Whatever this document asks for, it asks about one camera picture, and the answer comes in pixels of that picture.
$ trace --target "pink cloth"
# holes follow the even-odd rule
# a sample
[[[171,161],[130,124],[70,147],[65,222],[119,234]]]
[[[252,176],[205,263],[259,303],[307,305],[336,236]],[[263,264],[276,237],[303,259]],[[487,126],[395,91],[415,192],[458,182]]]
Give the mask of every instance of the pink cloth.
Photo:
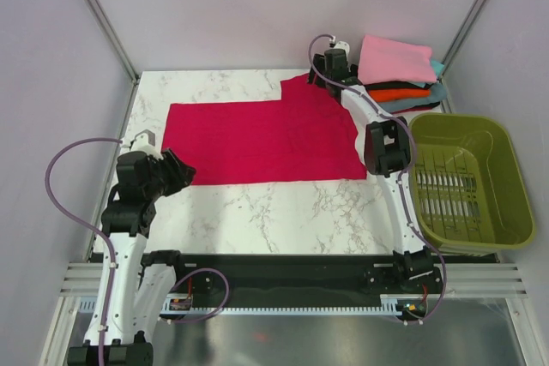
[[[365,85],[383,81],[423,81],[435,83],[429,46],[364,36],[360,51],[359,79]]]

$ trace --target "folded clothes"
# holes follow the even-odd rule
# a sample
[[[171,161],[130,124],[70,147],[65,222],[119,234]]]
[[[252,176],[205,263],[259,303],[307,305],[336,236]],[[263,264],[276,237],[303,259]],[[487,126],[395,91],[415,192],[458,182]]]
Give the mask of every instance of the folded clothes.
[[[162,148],[196,168],[195,185],[364,179],[351,115],[306,76],[281,100],[170,106]]]
[[[417,99],[429,96],[429,90],[426,89],[386,89],[386,90],[368,90],[368,93],[376,102],[391,102],[398,99]]]
[[[431,59],[431,67],[435,71],[435,75],[437,76],[437,78],[440,76],[441,73],[443,73],[444,65],[440,62],[437,62],[435,59]],[[422,81],[411,81],[410,83],[419,87],[425,87],[425,85],[427,85],[427,83],[424,83]]]
[[[379,105],[389,113],[394,113],[396,111],[405,111],[406,109],[410,109],[411,107],[415,106],[437,103],[446,99],[446,97],[448,96],[446,88],[440,83],[435,83],[429,90],[431,91],[431,93],[426,98],[401,99],[392,102],[380,103]]]
[[[437,81],[429,46],[409,45],[366,35],[362,42],[359,80],[367,85],[383,81]]]
[[[429,105],[414,106],[414,107],[411,107],[410,109],[405,109],[404,111],[394,111],[393,114],[398,115],[400,113],[408,113],[410,111],[429,111],[439,106],[440,106],[440,102],[430,103]]]
[[[387,90],[387,89],[428,89],[431,83],[425,86],[418,86],[409,81],[382,81],[380,83],[370,83],[365,85],[366,90]]]

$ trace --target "metal floor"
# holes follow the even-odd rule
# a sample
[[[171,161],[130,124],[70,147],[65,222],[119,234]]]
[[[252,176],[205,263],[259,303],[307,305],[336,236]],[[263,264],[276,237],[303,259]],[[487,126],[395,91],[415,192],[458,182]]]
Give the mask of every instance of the metal floor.
[[[91,315],[79,315],[79,345]],[[159,323],[154,366],[521,366],[504,303],[446,301],[423,326],[371,316],[237,316]]]

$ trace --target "stack of folded clothes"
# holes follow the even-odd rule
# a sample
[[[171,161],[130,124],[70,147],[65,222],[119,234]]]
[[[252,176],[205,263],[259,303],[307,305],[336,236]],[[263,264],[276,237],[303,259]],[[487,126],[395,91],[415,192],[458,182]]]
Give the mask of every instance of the stack of folded clothes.
[[[444,66],[431,55],[428,46],[366,35],[360,52],[359,80],[390,113],[432,109],[446,99],[447,92],[438,81]]]

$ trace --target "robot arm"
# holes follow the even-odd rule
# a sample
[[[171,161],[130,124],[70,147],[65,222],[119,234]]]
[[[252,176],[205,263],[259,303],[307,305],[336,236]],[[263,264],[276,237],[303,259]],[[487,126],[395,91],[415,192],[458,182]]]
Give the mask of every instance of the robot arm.
[[[150,341],[162,303],[176,282],[174,265],[178,259],[178,252],[155,252],[154,258],[145,263],[139,285],[143,253],[156,214],[154,203],[161,196],[189,186],[196,173],[170,150],[156,151],[151,144],[153,138],[149,132],[139,134],[130,151],[118,157],[118,184],[112,188],[101,215],[103,232],[113,245],[116,263],[106,249],[98,300],[84,346],[69,349],[69,366],[96,366],[100,345],[104,345],[106,364],[153,364]],[[110,281],[113,267],[115,273]],[[106,299],[110,302],[106,322],[101,324]]]
[[[324,55],[315,55],[309,83],[326,87],[329,93],[353,117],[359,128],[355,147],[370,174],[377,175],[383,197],[387,202],[394,233],[395,270],[400,279],[414,279],[432,273],[430,250],[413,228],[419,228],[410,195],[409,174],[410,141],[404,128],[406,120],[398,122],[367,95],[357,78],[357,67],[347,62],[348,44],[333,40]],[[336,87],[315,77],[319,70],[323,76],[353,90]]]

